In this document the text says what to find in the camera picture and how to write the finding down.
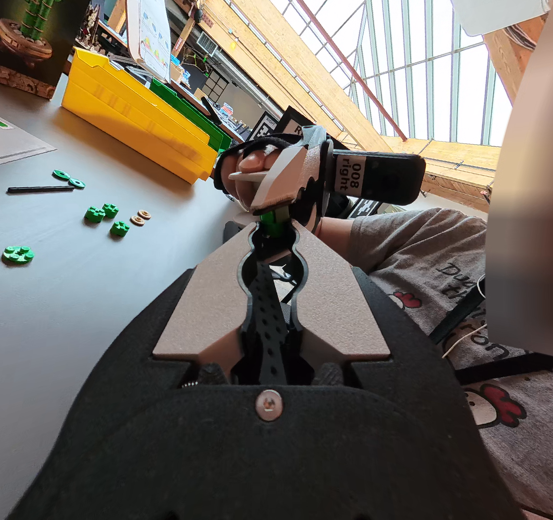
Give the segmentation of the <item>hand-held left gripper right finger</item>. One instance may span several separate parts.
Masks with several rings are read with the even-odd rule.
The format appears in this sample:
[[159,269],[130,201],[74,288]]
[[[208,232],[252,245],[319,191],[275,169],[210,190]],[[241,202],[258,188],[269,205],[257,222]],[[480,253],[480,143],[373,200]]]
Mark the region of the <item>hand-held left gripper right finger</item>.
[[300,356],[314,371],[323,364],[390,357],[376,319],[349,262],[296,220],[292,254],[303,275],[291,300]]

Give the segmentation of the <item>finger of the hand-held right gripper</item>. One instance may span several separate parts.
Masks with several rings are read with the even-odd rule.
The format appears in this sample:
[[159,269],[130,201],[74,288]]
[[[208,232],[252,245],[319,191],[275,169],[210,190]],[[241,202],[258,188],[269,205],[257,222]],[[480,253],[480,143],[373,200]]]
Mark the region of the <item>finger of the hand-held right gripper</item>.
[[302,189],[297,200],[297,221],[308,231],[316,231],[327,212],[331,190],[329,176],[333,172],[334,145],[327,139],[324,143],[308,151],[308,158],[318,160],[317,177],[309,177],[306,188]]
[[268,171],[252,173],[253,181],[259,185],[251,211],[272,211],[294,201],[307,151],[304,145],[287,147]]

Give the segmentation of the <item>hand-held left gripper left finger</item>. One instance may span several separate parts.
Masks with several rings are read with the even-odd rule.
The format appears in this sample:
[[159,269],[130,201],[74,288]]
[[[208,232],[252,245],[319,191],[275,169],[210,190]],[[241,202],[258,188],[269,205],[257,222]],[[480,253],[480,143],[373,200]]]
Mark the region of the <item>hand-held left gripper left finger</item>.
[[248,297],[239,266],[252,251],[254,222],[199,263],[153,350],[156,358],[217,363],[225,374],[243,357],[239,331]]

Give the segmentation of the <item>green toy brick assembly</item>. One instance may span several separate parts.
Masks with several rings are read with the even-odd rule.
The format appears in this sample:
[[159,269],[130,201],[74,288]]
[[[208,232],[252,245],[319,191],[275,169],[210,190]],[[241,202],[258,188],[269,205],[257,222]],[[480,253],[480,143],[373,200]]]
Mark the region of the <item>green toy brick assembly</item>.
[[280,238],[285,232],[285,225],[289,219],[287,206],[268,211],[259,217],[265,236],[270,238]]

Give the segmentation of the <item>wide green round plate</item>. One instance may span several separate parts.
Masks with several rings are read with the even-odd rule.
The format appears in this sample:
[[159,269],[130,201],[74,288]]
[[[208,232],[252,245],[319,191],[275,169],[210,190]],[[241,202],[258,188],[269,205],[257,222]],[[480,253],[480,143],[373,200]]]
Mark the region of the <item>wide green round plate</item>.
[[2,258],[11,264],[24,265],[33,260],[35,253],[28,246],[9,246],[4,249]]

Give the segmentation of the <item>grey desk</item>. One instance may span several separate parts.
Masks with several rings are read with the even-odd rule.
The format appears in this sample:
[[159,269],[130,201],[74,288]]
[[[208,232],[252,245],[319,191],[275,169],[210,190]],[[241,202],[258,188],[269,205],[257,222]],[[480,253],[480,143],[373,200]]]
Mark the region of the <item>grey desk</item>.
[[[237,207],[212,181],[189,185],[61,107],[67,77],[47,101],[1,85],[1,117],[56,151],[1,165],[1,250],[29,246],[22,266],[1,261],[1,519],[32,482],[73,400],[121,330],[187,268],[222,243]],[[11,186],[86,184],[73,192],[6,194]],[[114,204],[114,219],[85,220]],[[129,218],[151,214],[144,226]],[[109,233],[127,223],[124,237]]]

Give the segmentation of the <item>person's right hand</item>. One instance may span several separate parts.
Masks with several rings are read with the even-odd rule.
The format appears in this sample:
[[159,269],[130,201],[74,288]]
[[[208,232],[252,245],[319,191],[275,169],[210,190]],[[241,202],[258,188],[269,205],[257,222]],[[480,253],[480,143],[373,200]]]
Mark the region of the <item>person's right hand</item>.
[[[281,151],[273,149],[271,152],[267,150],[255,150],[245,158],[238,159],[236,171],[244,174],[252,174],[260,171],[268,171],[279,157]],[[250,210],[252,201],[257,193],[260,183],[251,180],[235,180],[235,190],[237,198],[246,210]]]

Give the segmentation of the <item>small marker sign board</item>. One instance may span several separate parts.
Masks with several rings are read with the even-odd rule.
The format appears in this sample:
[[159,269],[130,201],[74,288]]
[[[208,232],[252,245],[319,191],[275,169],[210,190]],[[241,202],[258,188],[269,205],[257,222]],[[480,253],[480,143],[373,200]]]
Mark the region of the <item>small marker sign board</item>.
[[275,132],[279,120],[268,112],[264,112],[251,130],[247,141],[252,141],[260,137],[270,136]]

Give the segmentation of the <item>grey printed t-shirt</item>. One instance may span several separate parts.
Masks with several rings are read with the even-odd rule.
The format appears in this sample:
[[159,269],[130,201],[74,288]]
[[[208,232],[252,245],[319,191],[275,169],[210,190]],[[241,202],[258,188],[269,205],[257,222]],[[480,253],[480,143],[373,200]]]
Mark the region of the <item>grey printed t-shirt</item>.
[[461,376],[483,444],[521,508],[552,519],[552,358],[488,336],[486,223],[430,209],[354,220],[349,256]]

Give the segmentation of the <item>black tool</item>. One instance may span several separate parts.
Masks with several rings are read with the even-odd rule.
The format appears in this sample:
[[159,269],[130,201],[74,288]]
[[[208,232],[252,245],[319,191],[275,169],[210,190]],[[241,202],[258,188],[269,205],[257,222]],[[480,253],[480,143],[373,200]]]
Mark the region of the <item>black tool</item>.
[[211,101],[206,97],[201,97],[201,102],[206,109],[206,116],[211,120],[211,122],[217,126],[220,126],[222,124],[222,119],[218,114],[218,110],[213,107],[211,104]]

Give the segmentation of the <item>green storage bin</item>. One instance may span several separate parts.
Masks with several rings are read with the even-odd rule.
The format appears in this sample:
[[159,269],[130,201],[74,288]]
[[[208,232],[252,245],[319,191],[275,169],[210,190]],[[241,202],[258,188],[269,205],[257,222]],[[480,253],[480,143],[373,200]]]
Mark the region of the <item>green storage bin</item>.
[[211,148],[219,152],[221,150],[227,150],[231,146],[232,140],[223,130],[215,125],[203,113],[190,105],[189,102],[179,97],[173,89],[167,87],[156,78],[152,79],[149,88],[155,95],[173,107],[178,113],[204,131],[209,136],[209,146]]

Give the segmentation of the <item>yellow storage bin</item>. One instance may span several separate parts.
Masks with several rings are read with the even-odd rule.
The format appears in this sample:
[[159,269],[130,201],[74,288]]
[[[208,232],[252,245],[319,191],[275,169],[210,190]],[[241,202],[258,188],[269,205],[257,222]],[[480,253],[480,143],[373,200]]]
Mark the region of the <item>yellow storage bin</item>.
[[184,181],[206,181],[209,136],[101,54],[75,49],[62,107]]

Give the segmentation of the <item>printed instruction board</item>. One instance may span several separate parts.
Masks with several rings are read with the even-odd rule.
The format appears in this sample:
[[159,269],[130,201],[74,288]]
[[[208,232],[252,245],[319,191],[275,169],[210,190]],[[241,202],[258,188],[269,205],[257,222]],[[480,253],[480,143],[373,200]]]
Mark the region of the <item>printed instruction board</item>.
[[171,39],[165,0],[126,0],[127,47],[132,59],[170,83]]

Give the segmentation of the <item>open instruction booklet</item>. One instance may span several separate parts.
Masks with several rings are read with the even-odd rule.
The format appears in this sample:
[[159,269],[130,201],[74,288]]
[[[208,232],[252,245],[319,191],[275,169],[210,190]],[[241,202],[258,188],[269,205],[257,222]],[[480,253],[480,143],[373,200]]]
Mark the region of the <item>open instruction booklet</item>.
[[54,150],[55,146],[1,118],[1,165]]

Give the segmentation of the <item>dark bamboo set box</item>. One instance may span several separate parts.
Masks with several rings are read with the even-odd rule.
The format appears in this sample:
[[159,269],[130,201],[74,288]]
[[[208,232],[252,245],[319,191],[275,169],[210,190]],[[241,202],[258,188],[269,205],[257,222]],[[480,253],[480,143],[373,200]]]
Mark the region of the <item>dark bamboo set box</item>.
[[91,0],[1,0],[1,84],[52,99]]

